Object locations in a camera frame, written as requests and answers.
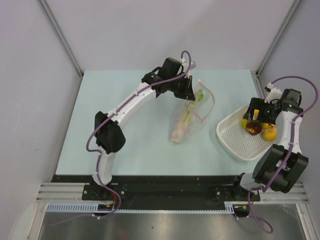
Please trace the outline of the yellow lemon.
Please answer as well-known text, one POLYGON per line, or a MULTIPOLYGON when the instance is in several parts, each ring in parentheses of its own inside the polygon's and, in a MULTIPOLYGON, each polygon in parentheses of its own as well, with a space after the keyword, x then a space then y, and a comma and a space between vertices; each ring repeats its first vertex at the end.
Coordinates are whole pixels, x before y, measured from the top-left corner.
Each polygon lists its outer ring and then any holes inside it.
POLYGON ((268 142, 273 142, 276 140, 277 130, 275 128, 265 128, 263 131, 263 138, 268 142))

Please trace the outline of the green leek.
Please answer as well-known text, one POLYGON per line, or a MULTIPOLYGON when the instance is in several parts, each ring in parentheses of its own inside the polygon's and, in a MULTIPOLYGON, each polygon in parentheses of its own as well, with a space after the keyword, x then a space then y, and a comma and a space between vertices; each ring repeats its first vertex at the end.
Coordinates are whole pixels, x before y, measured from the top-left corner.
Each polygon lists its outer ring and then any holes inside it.
POLYGON ((178 121, 173 128, 171 141, 181 143, 191 132, 196 123, 204 123, 204 118, 198 114, 198 110, 204 103, 204 93, 201 90, 196 91, 195 101, 187 100, 178 121))

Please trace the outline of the clear zip top bag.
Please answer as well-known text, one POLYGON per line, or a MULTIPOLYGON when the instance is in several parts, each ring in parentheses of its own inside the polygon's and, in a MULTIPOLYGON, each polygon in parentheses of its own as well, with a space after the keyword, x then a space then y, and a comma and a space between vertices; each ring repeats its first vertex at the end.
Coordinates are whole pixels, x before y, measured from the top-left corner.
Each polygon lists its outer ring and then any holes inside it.
POLYGON ((213 92, 199 80, 193 90, 195 100, 185 100, 174 115, 170 140, 179 145, 200 132, 212 113, 216 100, 213 92))

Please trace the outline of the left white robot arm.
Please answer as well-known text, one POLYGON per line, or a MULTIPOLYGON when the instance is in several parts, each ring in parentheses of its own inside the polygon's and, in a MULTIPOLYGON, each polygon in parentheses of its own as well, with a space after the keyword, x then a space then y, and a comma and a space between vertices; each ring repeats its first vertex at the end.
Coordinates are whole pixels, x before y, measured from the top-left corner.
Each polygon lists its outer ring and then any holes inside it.
POLYGON ((93 194, 100 200, 110 196, 107 185, 112 180, 115 157, 126 143, 123 132, 128 121, 144 105, 169 91, 176 98, 194 101, 191 70, 196 63, 184 58, 176 60, 168 57, 162 66, 146 73, 134 92, 114 109, 103 113, 99 111, 94 119, 94 137, 98 146, 98 162, 93 180, 97 183, 93 194))

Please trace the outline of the yellow banana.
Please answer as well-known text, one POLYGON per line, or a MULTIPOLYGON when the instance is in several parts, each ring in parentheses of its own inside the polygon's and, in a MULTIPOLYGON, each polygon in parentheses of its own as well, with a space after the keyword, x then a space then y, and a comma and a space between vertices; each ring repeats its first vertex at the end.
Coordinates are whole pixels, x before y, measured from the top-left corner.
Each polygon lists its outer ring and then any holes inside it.
POLYGON ((259 115, 259 110, 258 110, 258 109, 255 109, 254 112, 253 112, 253 117, 252 117, 252 118, 243 118, 243 119, 241 120, 241 127, 242 127, 242 128, 246 128, 248 122, 257 120, 258 115, 259 115))

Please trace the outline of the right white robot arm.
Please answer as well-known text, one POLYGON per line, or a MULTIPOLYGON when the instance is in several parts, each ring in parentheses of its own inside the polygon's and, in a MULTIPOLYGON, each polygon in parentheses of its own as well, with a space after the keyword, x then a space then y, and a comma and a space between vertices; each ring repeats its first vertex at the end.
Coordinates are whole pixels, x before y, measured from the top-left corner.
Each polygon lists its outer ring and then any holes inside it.
POLYGON ((248 123, 257 120, 277 129, 275 142, 256 164, 252 173, 236 176, 231 196, 242 201, 249 191, 271 189, 288 193, 300 178, 309 159, 302 155, 299 145, 299 128, 303 117, 300 107, 302 95, 294 89, 280 93, 270 90, 266 99, 253 97, 243 119, 248 123))

